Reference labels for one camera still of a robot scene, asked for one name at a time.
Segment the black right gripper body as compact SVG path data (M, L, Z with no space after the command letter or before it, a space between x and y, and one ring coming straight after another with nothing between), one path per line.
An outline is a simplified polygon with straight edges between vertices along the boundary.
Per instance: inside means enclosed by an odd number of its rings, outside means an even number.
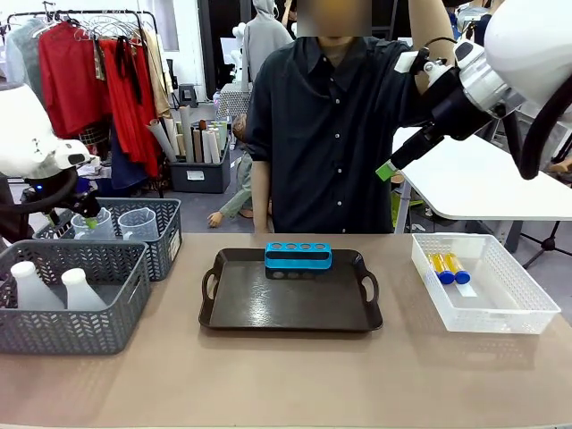
M466 96L459 71L446 71L421 96L422 131L431 141L445 136L464 140L491 121Z

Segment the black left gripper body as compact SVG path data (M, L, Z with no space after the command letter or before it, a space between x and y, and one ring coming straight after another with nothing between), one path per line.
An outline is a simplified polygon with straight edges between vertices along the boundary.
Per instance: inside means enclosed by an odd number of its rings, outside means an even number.
M62 201L62 208L70 209L87 219L96 218L101 210L95 189L72 193Z

